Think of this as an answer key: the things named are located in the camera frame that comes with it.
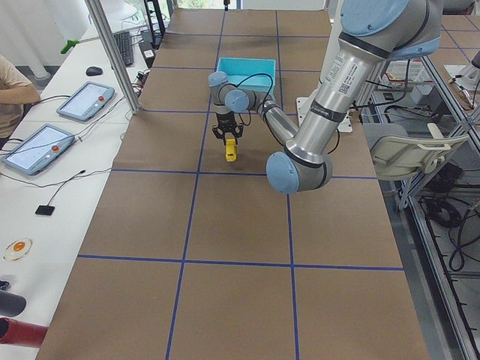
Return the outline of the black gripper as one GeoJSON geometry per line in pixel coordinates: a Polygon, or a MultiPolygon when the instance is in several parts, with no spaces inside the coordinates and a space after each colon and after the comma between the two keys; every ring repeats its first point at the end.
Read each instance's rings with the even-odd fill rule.
{"type": "Polygon", "coordinates": [[[232,134],[235,140],[242,137],[243,124],[236,122],[234,112],[224,114],[217,113],[216,118],[217,125],[212,127],[212,132],[217,139],[226,141],[226,134],[232,134]]]}

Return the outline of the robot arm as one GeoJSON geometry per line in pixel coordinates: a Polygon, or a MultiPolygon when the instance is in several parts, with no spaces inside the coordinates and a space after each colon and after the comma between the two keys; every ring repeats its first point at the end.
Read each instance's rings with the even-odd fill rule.
{"type": "Polygon", "coordinates": [[[269,94],[239,88],[222,71],[208,77],[217,120],[231,125],[237,113],[253,110],[283,146],[267,160],[269,184],[282,194],[321,188],[333,173],[326,146],[368,75],[380,62],[435,52],[442,15],[442,1],[344,1],[340,33],[330,37],[339,49],[301,125],[269,94]]]}

